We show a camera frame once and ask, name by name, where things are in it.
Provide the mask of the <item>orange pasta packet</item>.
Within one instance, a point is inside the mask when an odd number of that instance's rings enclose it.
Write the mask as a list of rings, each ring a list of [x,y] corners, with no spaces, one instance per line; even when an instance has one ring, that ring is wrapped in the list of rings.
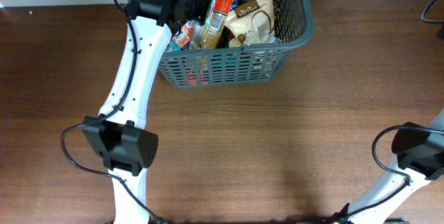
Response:
[[[195,26],[192,49],[215,49],[234,0],[216,0],[204,26]]]

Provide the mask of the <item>Kleenex tissue box pack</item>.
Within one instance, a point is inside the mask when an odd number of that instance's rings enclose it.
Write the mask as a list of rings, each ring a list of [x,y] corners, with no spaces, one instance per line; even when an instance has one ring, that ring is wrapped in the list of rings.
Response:
[[[234,0],[230,11],[235,9],[238,5],[239,4]],[[172,37],[171,42],[166,48],[166,52],[195,50],[190,47],[195,26],[201,25],[199,25],[196,20],[189,21],[183,25],[181,29]]]

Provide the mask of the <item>beige Pantree snack bag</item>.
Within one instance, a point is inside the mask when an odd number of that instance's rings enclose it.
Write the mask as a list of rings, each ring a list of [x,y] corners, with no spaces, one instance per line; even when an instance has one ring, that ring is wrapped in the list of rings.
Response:
[[[230,48],[278,43],[273,0],[249,0],[230,11],[225,22]]]

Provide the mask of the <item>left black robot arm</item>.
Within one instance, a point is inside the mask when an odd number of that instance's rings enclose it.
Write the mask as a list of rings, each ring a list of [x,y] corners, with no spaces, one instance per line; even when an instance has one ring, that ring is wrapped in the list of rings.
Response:
[[[83,134],[108,169],[115,223],[148,223],[146,174],[157,135],[146,131],[148,99],[160,59],[182,24],[205,22],[211,0],[128,0],[128,34],[112,89],[97,117],[85,117]]]

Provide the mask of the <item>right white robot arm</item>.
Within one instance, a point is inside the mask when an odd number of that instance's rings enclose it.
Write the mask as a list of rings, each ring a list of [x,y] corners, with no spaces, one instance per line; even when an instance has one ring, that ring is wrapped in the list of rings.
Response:
[[[377,156],[377,145],[392,131],[393,156],[386,166]],[[371,153],[382,174],[360,198],[335,213],[329,223],[385,223],[410,195],[443,176],[443,113],[430,127],[406,122],[384,129],[374,138]]]

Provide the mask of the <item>grey plastic basket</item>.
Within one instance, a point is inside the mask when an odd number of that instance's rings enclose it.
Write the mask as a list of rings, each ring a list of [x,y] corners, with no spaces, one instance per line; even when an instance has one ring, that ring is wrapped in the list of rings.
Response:
[[[314,34],[310,0],[273,0],[277,8],[274,44],[237,48],[166,52],[159,70],[176,87],[204,87],[268,81],[275,77],[291,52]]]

